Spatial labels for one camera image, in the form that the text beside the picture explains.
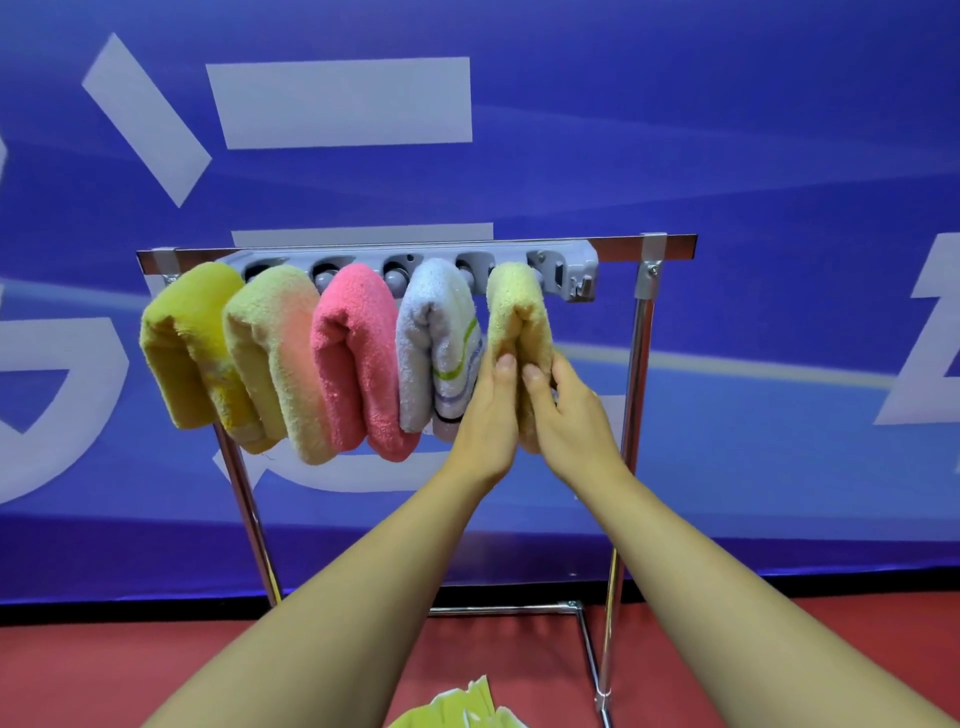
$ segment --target metal bracket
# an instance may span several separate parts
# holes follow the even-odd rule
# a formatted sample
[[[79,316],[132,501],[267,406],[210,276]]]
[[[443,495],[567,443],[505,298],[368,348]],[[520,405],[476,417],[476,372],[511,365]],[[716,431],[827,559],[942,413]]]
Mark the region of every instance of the metal bracket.
[[[275,265],[293,265],[306,273],[323,293],[337,271],[361,262],[383,276],[394,297],[403,297],[407,281],[428,257],[454,263],[474,295],[487,293],[493,268],[513,261],[529,265],[537,273],[544,294],[567,302],[592,301],[596,296],[600,261],[588,240],[518,240],[485,242],[411,243],[353,245],[322,248],[247,248],[221,258],[250,280]]]
[[[665,232],[648,232],[643,236],[640,265],[636,272],[634,298],[639,301],[655,301],[660,292],[660,268],[666,258]]]
[[[164,285],[170,285],[180,277],[180,262],[176,248],[154,248],[156,268],[163,276]]]

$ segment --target pink towel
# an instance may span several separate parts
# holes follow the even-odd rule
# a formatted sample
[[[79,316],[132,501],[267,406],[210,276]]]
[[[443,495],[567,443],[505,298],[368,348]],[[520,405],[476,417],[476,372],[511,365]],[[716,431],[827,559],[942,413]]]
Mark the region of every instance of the pink towel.
[[[383,278],[362,263],[338,272],[313,312],[310,344],[333,446],[352,450],[366,435],[384,460],[406,460],[420,434],[400,429],[396,303]]]

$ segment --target folded towel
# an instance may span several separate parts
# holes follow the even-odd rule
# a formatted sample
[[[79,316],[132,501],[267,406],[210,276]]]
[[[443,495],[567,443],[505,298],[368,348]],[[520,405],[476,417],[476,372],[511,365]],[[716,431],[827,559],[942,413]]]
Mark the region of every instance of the folded towel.
[[[297,456],[322,465],[337,451],[310,349],[320,294],[299,268],[277,265],[247,283],[224,309],[224,335],[267,436],[290,436]]]
[[[359,447],[366,435],[385,460],[401,462],[420,434],[400,429],[396,365],[396,303],[386,282],[351,263],[320,297],[310,335],[338,452]]]
[[[180,429],[220,420],[240,447],[257,454],[267,437],[227,351],[222,314],[243,288],[226,263],[203,263],[184,273],[146,307],[140,349],[154,373],[170,419]]]
[[[483,336],[469,286],[442,258],[425,260],[410,278],[396,319],[400,428],[452,443],[476,384]]]
[[[493,359],[509,352],[516,357],[519,367],[536,364],[549,379],[553,367],[553,337],[543,305],[543,292],[533,269],[523,263],[496,266],[487,281],[487,307],[490,309],[487,346]],[[516,421],[523,448],[534,454],[540,452],[534,408],[520,377],[516,379]]]
[[[441,692],[427,705],[407,711],[390,728],[526,728],[507,708],[493,707],[487,676],[467,689]]]

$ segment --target metal rack frame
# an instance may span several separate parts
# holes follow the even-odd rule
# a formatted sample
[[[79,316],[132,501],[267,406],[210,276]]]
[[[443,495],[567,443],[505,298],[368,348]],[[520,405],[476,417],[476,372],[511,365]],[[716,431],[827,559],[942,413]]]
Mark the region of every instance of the metal rack frame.
[[[646,389],[647,368],[650,358],[650,341],[653,331],[654,304],[660,288],[660,271],[666,260],[691,260],[697,246],[697,235],[671,235],[665,232],[646,233],[623,237],[564,238],[535,241],[483,241],[485,246],[497,246],[506,243],[532,242],[539,247],[549,249],[551,243],[558,244],[570,240],[586,239],[597,252],[601,263],[635,262],[637,263],[636,289],[634,298],[634,331],[630,347],[630,367],[627,375],[627,399],[624,408],[623,434],[620,441],[620,454],[631,472],[636,471],[636,459],[639,450],[640,425],[643,418],[643,400]],[[404,250],[417,248],[425,253],[431,246],[473,245],[467,241],[447,243],[402,243],[397,244]],[[236,248],[216,249],[177,249],[159,248],[137,252],[140,270],[145,276],[163,276],[166,284],[173,282],[181,273],[201,263],[219,260],[237,253]],[[261,249],[264,255],[273,253],[271,249]],[[224,456],[230,485],[236,497],[240,516],[250,540],[257,570],[263,582],[264,591],[271,607],[275,607],[283,592],[276,576],[273,561],[267,548],[263,527],[260,523],[256,501],[247,468],[244,465],[240,448],[219,424],[213,426],[217,442]],[[494,607],[454,607],[433,608],[431,617],[486,617],[507,615],[569,615],[577,618],[587,657],[589,677],[594,687],[594,705],[601,723],[611,728],[610,707],[612,701],[612,675],[614,659],[614,635],[623,592],[624,565],[616,549],[612,550],[610,574],[607,582],[607,599],[604,606],[603,645],[600,664],[593,650],[584,606],[579,601],[565,601],[556,604],[531,606],[494,606]]]

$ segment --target red floor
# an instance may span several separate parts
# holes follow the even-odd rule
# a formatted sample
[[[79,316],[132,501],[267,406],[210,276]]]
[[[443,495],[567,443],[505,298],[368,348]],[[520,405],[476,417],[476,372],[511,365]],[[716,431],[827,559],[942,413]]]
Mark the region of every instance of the red floor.
[[[809,599],[803,606],[960,718],[960,594]],[[710,728],[719,718],[644,606],[623,610],[614,720]],[[593,626],[600,622],[594,612]],[[0,629],[4,728],[133,728],[239,634],[239,622]],[[595,725],[576,620],[430,619],[390,718],[487,674],[531,728]]]

